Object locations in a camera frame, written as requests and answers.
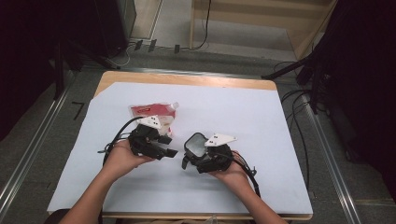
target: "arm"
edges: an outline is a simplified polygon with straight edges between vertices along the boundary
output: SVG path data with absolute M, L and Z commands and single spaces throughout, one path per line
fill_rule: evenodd
M 153 161 L 153 159 L 134 155 L 129 148 L 128 141 L 118 142 L 111 150 L 102 170 L 60 223 L 97 223 L 111 185 L 138 165 L 148 161 Z
M 241 200 L 258 224 L 286 223 L 254 192 L 244 170 L 235 162 L 224 172 L 216 171 L 210 174 L 223 182 Z

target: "wooden table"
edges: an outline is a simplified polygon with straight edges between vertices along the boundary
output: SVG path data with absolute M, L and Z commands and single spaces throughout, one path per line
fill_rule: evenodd
M 284 28 L 297 59 L 308 52 L 319 32 L 324 32 L 336 0 L 212 0 L 209 20 Z M 191 5 L 190 48 L 194 22 L 206 20 L 208 0 Z
M 184 90 L 184 96 L 181 96 L 183 94 L 179 93 L 179 90 Z M 197 90 L 203 91 L 202 94 L 194 93 Z M 268 142 L 268 147 L 271 147 L 272 144 L 280 144 L 280 147 L 277 147 L 277 150 L 266 149 L 264 151 L 259 151 L 257 152 L 258 155 L 256 158 L 251 155 L 254 151 L 244 151 L 246 150 L 246 148 L 254 147 L 254 143 L 249 143 L 251 142 L 251 139 L 248 141 L 248 128 L 241 127 L 250 127 L 250 124 L 240 124 L 241 121 L 235 119 L 232 123 L 225 123 L 225 127 L 220 127 L 217 124 L 212 124 L 213 122 L 216 123 L 218 120 L 213 120 L 203 125 L 203 123 L 205 123 L 205 120 L 208 118 L 208 116 L 204 115 L 207 109 L 195 107 L 198 104 L 205 104 L 206 101 L 210 101 L 210 96 L 213 96 L 212 98 L 214 99 L 221 99 L 219 105 L 223 106 L 219 107 L 216 111 L 214 111 L 212 108 L 209 108 L 211 113 L 216 116 L 222 108 L 227 108 L 227 106 L 233 107 L 232 105 L 227 105 L 226 103 L 224 103 L 224 101 L 227 101 L 228 99 L 228 101 L 238 102 L 241 100 L 236 99 L 238 98 L 239 93 L 241 93 L 241 97 L 243 97 L 243 94 L 246 90 L 250 90 L 252 91 L 252 93 L 255 93 L 257 91 L 259 95 L 252 94 L 252 97 L 257 100 L 263 100 L 265 102 L 265 99 L 261 98 L 261 93 L 263 91 L 265 91 L 266 95 L 271 95 L 270 98 L 275 99 L 275 104 L 268 106 L 268 109 L 265 109 L 268 111 L 263 111 L 263 115 L 270 115 L 265 116 L 267 123 L 272 123 L 274 122 L 274 120 L 280 120 L 280 127 L 277 127 L 276 125 L 276 128 L 272 130 L 267 127 L 267 130 L 262 130 L 262 133 L 265 135 L 271 135 L 271 133 L 276 134 L 276 132 L 282 132 L 281 135 L 285 136 L 285 139 L 279 139 L 279 141 L 276 141 L 274 140 L 274 138 L 272 138 L 272 142 Z M 113 92 L 113 94 L 120 94 L 120 96 L 122 97 L 116 99 L 115 97 L 111 96 L 111 92 Z M 197 101 L 190 102 L 189 104 L 186 101 L 186 95 L 198 95 L 200 97 L 204 97 L 204 95 L 208 92 L 214 94 L 209 94 L 209 98 L 203 100 L 201 103 Z M 216 93 L 220 92 L 225 92 L 226 94 L 223 96 L 217 96 Z M 151 94 L 157 96 L 157 98 L 160 100 L 161 97 L 166 94 L 172 95 L 172 98 L 179 97 L 178 100 L 180 102 L 180 108 L 177 110 L 177 117 L 171 126 L 172 128 L 174 128 L 175 136 L 173 137 L 171 145 L 169 145 L 170 148 L 182 146 L 182 143 L 188 139 L 188 135 L 190 135 L 191 132 L 203 131 L 203 133 L 205 133 L 206 127 L 208 130 L 210 130 L 210 132 L 212 132 L 212 130 L 218 130 L 219 132 L 223 133 L 231 132 L 230 125 L 235 124 L 244 131 L 234 131 L 238 133 L 237 136 L 241 139 L 234 142 L 230 146 L 237 147 L 238 150 L 245 156 L 247 162 L 253 162 L 256 166 L 258 170 L 256 178 L 259 184 L 262 183 L 261 190 L 264 200 L 272 205 L 280 202 L 285 206 L 288 206 L 290 203 L 295 203 L 295 207 L 297 208 L 301 206 L 301 203 L 307 206 L 305 212 L 296 214 L 292 212 L 285 212 L 286 210 L 283 211 L 282 204 L 275 205 L 277 206 L 277 208 L 280 208 L 280 210 L 282 210 L 280 212 L 280 215 L 285 219 L 308 220 L 312 217 L 312 208 L 306 193 L 306 189 L 304 188 L 304 180 L 301 175 L 297 159 L 295 157 L 294 148 L 292 147 L 292 143 L 290 141 L 288 127 L 284 119 L 283 111 L 281 110 L 279 98 L 276 91 L 276 85 L 274 82 L 268 80 L 253 80 L 228 77 L 183 76 L 178 74 L 165 75 L 153 73 L 125 72 L 106 72 L 103 74 L 103 77 L 97 88 L 95 97 L 90 103 L 90 108 L 87 112 L 87 116 L 78 135 L 78 140 L 72 150 L 69 160 L 67 161 L 64 172 L 58 184 L 58 188 L 56 189 L 49 205 L 49 212 L 72 206 L 82 194 L 83 190 L 85 190 L 85 188 L 88 186 L 92 178 L 100 170 L 103 155 L 96 154 L 95 150 L 97 150 L 97 148 L 103 147 L 106 144 L 106 141 L 112 138 L 110 136 L 113 136 L 114 132 L 120 128 L 121 123 L 124 122 L 124 119 L 120 119 L 120 117 L 130 117 L 127 112 L 120 112 L 118 106 L 122 105 L 120 108 L 123 110 L 124 105 L 129 104 L 129 101 L 125 100 L 125 98 L 129 97 L 134 98 L 134 100 L 131 98 L 131 101 L 134 101 L 134 104 L 141 104 L 138 99 L 144 97 L 151 98 Z M 106 102 L 106 105 L 99 105 L 99 108 L 101 109 L 98 109 L 98 102 Z M 276 113 L 276 115 L 271 116 L 272 112 L 275 112 L 275 108 L 277 108 L 277 111 L 280 113 Z M 196 114 L 194 114 L 193 112 L 200 114 L 201 117 L 195 118 Z M 188 115 L 188 117 L 193 116 L 195 119 L 191 120 L 191 118 L 186 118 L 186 115 Z M 251 123 L 251 121 L 249 120 L 253 120 L 255 122 L 254 126 L 261 126 L 260 122 L 256 122 L 255 119 L 252 117 L 247 116 L 246 120 L 249 123 Z M 261 141 L 261 137 L 259 136 L 254 137 L 254 139 Z M 106 202 L 104 205 L 104 217 L 209 219 L 213 214 L 210 207 L 215 206 L 215 210 L 219 210 L 219 212 L 214 212 L 217 215 L 217 219 L 251 219 L 251 216 L 246 212 L 227 212 L 229 210 L 242 211 L 246 208 L 241 205 L 239 200 L 237 200 L 231 194 L 231 192 L 229 192 L 225 188 L 225 186 L 222 186 L 219 181 L 213 179 L 213 177 L 209 175 L 199 175 L 193 167 L 188 166 L 188 169 L 186 171 L 182 170 L 181 159 L 183 157 L 184 150 L 182 148 L 181 150 L 180 148 L 178 149 L 179 152 L 174 159 L 164 158 L 159 162 L 151 162 L 145 164 L 144 169 L 142 166 L 141 169 L 134 170 L 132 172 L 132 175 L 128 174 L 127 176 L 119 179 L 113 185 L 110 192 L 107 194 Z M 285 156 L 285 152 L 286 154 L 290 154 L 291 160 L 281 159 L 284 157 L 289 157 Z M 289 166 L 291 166 L 289 167 L 290 169 L 285 170 L 284 173 L 285 175 L 289 175 L 290 172 L 294 174 L 285 177 L 286 179 L 282 179 L 283 177 L 281 177 L 279 181 L 274 181 L 274 179 L 267 180 L 266 178 L 270 178 L 269 176 L 271 176 L 267 173 L 273 172 L 271 171 L 271 169 L 274 169 L 275 172 L 279 170 L 279 168 L 276 168 L 275 166 L 279 166 L 280 169 L 288 168 Z M 274 183 L 274 185 L 272 187 L 268 187 L 268 182 Z M 275 193 L 275 191 L 279 190 L 280 188 L 284 188 L 282 190 L 285 191 L 292 189 L 290 193 L 285 192 L 285 194 L 287 195 L 295 194 L 295 190 L 300 191 L 302 194 L 301 198 L 303 199 L 300 202 L 296 202 L 293 199 L 282 199 L 282 197 L 273 197 L 275 196 L 273 195 L 273 193 Z M 214 202 L 210 202 L 210 200 L 206 202 L 205 200 L 208 199 L 206 199 L 205 197 L 208 197 L 208 199 L 210 200 L 214 200 Z M 186 203 L 185 201 L 192 201 L 192 203 L 188 203 L 188 205 L 190 207 L 193 207 L 193 209 L 188 208 L 186 204 L 184 204 Z M 162 206 L 163 208 L 151 208 L 153 207 L 153 204 L 156 204 L 156 206 L 158 207 Z M 226 208 L 228 206 L 227 204 L 233 204 L 233 206 L 231 206 L 231 208 Z

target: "floor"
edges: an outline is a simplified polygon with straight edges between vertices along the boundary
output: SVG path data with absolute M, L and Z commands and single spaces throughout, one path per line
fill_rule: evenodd
M 287 63 L 281 62 L 296 60 L 284 30 L 268 27 L 262 28 L 259 32 L 252 32 L 258 27 L 239 27 L 238 29 L 246 29 L 245 32 L 251 32 L 252 35 L 248 37 L 251 39 L 246 41 L 247 37 L 232 35 L 235 38 L 221 42 L 227 43 L 223 45 L 217 44 L 219 41 L 216 40 L 216 37 L 221 38 L 221 34 L 235 32 L 237 27 L 234 24 L 215 24 L 214 22 L 209 23 L 209 35 L 204 49 L 185 50 L 175 54 L 173 50 L 175 44 L 188 46 L 190 1 L 166 0 L 160 4 L 155 4 L 159 1 L 152 1 L 153 4 L 149 3 L 149 0 L 146 1 L 141 0 L 140 3 L 154 6 L 154 8 L 150 7 L 150 10 L 145 10 L 151 11 L 150 15 L 144 15 L 142 12 L 140 15 L 143 14 L 145 18 L 153 18 L 152 24 L 154 25 L 146 29 L 146 35 L 136 37 L 134 40 L 144 39 L 144 43 L 149 44 L 150 39 L 157 39 L 157 48 L 149 52 L 148 46 L 142 46 L 140 50 L 130 49 L 129 54 L 121 54 L 112 58 L 111 60 L 116 63 L 128 62 L 121 68 L 123 71 L 131 71 L 136 68 L 147 68 L 151 71 L 167 69 L 194 71 L 209 76 L 218 76 L 219 74 L 216 73 L 221 73 L 222 76 L 229 77 L 260 78 L 260 75 L 269 75 L 274 70 L 287 65 Z M 138 4 L 136 4 L 136 8 L 143 10 L 143 5 L 138 7 Z M 56 111 L 56 116 L 53 118 L 47 134 L 38 144 L 35 160 L 25 174 L 18 193 L 13 196 L 7 213 L 3 217 L 0 216 L 0 223 L 43 223 L 48 216 L 46 214 L 48 203 L 78 136 L 87 105 L 105 71 L 95 62 L 87 61 L 85 64 L 80 73 L 70 75 L 70 89 L 64 96 L 59 110 Z M 295 74 L 290 72 L 276 80 L 280 97 L 288 91 L 301 88 L 295 83 L 294 78 Z M 34 138 L 35 130 L 39 128 L 41 120 L 46 117 L 47 111 L 54 103 L 51 100 L 53 92 L 53 86 L 49 87 L 21 118 L 11 134 L 0 143 L 0 152 L 2 153 L 0 184 L 2 186 L 12 176 L 25 149 L 29 147 L 31 139 Z M 291 112 L 292 100 L 289 99 L 284 104 L 285 117 Z M 79 105 L 73 102 L 85 104 L 77 117 Z M 310 178 L 308 192 L 314 216 L 309 223 L 396 223 L 396 206 L 387 192 L 381 175 L 368 164 L 356 164 L 346 159 L 343 145 L 326 113 L 312 116 L 310 109 L 305 109 L 298 114 L 297 120 L 301 124 L 307 144 L 307 158 L 302 138 L 295 125 L 290 129 L 290 135 L 295 145 L 303 176 L 305 179 L 308 176 Z M 318 124 L 314 122 L 315 120 L 318 120 L 319 127 L 325 133 L 325 144 L 318 134 L 318 126 L 316 126 Z M 336 161 L 336 167 L 353 199 L 359 216 L 357 221 L 348 219 L 343 209 L 339 198 L 340 193 L 335 187 L 336 182 L 332 176 L 331 165 L 326 160 L 324 147 L 328 147 L 331 151 Z M 306 167 L 306 160 L 308 160 L 309 169 Z M 114 220 L 107 219 L 106 223 L 114 223 Z

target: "white board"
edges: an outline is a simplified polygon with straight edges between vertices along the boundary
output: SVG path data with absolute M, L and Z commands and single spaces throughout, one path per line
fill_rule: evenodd
M 216 178 L 181 168 L 183 145 L 194 133 L 236 136 L 229 144 L 252 168 L 262 198 L 279 214 L 312 214 L 277 91 L 166 84 L 114 83 L 91 100 L 48 210 L 70 208 L 102 167 L 98 154 L 130 118 L 129 105 L 179 102 L 172 123 L 179 152 L 143 164 L 107 194 L 104 212 L 246 214 Z M 131 125 L 125 132 L 131 131 Z

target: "red and white package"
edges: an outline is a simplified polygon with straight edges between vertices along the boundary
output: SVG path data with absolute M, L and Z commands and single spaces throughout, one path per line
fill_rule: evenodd
M 171 136 L 171 123 L 176 117 L 178 102 L 173 104 L 131 105 L 130 109 L 134 117 L 149 117 L 157 115 L 162 128 L 158 130 L 160 135 Z

